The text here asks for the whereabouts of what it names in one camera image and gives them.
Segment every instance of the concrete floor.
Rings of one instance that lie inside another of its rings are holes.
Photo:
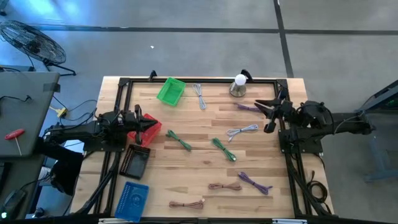
[[[398,29],[395,0],[279,2],[286,29]],[[116,27],[278,28],[272,0],[11,0],[6,11],[8,16],[0,21]],[[287,76],[279,34],[45,33],[65,49],[67,61],[63,65],[78,72],[76,77],[60,80],[62,91],[56,96],[68,107],[96,99],[105,75],[149,75],[156,70],[159,75],[230,77],[246,68],[254,77]],[[324,101],[333,112],[359,108],[369,96],[398,77],[396,35],[289,34],[287,45],[294,77],[304,78],[308,98]],[[0,48],[0,64],[30,65],[27,57],[7,42],[0,42]],[[37,70],[44,70],[40,62],[34,63]],[[85,105],[74,111],[72,117],[92,108],[93,105]],[[55,114],[49,111],[44,128],[55,122]],[[370,137],[340,134],[323,140],[333,207],[336,214],[345,218],[398,222],[394,213],[398,209],[397,179],[371,184],[363,181],[363,175],[374,170]],[[59,206],[49,204],[49,197],[58,198]],[[60,215],[69,199],[56,190],[44,189],[39,206],[49,215]]]

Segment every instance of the black fan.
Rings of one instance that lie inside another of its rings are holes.
[[[54,40],[37,29],[18,21],[6,21],[0,24],[0,34],[12,46],[25,54],[48,66],[56,66],[72,73],[65,75],[76,75],[76,72],[60,66],[67,59],[65,51]]]

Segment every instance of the green plastic basket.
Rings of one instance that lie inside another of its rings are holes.
[[[185,85],[185,82],[168,78],[156,98],[168,105],[176,106],[184,92]]]

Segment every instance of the brown cable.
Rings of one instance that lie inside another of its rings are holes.
[[[178,208],[178,207],[189,207],[189,208],[195,208],[195,209],[203,209],[205,199],[201,199],[198,202],[193,202],[193,203],[180,203],[180,202],[175,202],[171,201],[169,203],[170,208]]]
[[[235,182],[235,183],[227,184],[227,185],[223,185],[220,183],[209,184],[210,190],[221,189],[221,188],[226,188],[226,189],[231,189],[231,190],[242,190],[242,187],[239,184],[239,182]]]

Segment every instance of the wooden table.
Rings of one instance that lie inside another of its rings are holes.
[[[104,77],[98,97],[97,114],[112,111],[120,77]],[[307,100],[304,81],[301,78],[288,78],[290,99],[294,106]],[[132,88],[131,110],[140,104],[142,113],[149,113],[162,123],[162,130],[154,139],[150,159],[140,181],[119,175],[116,184],[113,212],[126,181],[149,186],[149,196],[143,217],[225,217],[225,218],[269,218],[293,217],[292,199],[285,157],[280,153],[277,132],[266,134],[264,125],[268,123],[261,113],[238,110],[234,103],[253,106],[254,100],[271,100],[275,97],[274,87],[268,84],[247,84],[247,93],[235,98],[228,92],[228,83],[203,83],[203,99],[207,109],[199,108],[198,96],[187,83],[185,91],[176,107],[159,101],[156,96],[161,83],[135,83]],[[240,133],[228,143],[226,130],[258,124],[259,130]],[[168,129],[192,146],[186,151],[179,142],[165,137]],[[210,140],[219,138],[237,157],[229,162],[223,152]],[[96,152],[87,158],[81,167],[80,176],[72,202],[71,212],[83,206],[97,187],[103,152]],[[303,164],[307,179],[315,171],[315,180],[327,187],[325,171],[319,158],[303,154]],[[250,178],[262,185],[273,185],[269,195],[261,194],[252,185],[240,181],[237,173],[244,171]],[[241,191],[229,189],[209,190],[210,183],[230,184],[239,181]],[[105,188],[101,210],[108,195]],[[303,210],[302,193],[298,191],[300,207]],[[196,202],[205,199],[203,210],[192,208],[169,208],[169,202]],[[326,201],[331,206],[330,197]]]

